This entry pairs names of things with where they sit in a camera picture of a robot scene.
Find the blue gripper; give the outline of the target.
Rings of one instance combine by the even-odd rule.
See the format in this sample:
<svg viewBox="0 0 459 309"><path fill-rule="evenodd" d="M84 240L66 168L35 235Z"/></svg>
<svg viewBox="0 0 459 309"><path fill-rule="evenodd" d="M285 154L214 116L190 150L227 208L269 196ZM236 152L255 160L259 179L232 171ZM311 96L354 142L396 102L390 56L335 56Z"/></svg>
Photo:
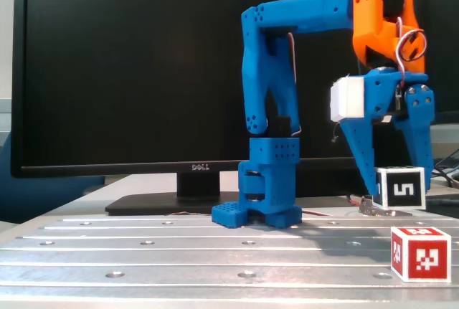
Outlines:
<svg viewBox="0 0 459 309"><path fill-rule="evenodd" d="M423 167L425 190L430 189L434 168L430 126L435 117L434 92L426 85L424 73L405 73L400 110L395 108L396 91L402 74L396 70L371 70L364 76L364 117L345 118L340 126L356 161L366 189L376 196L372 121L385 115L407 119L404 136L413 166Z"/></svg>

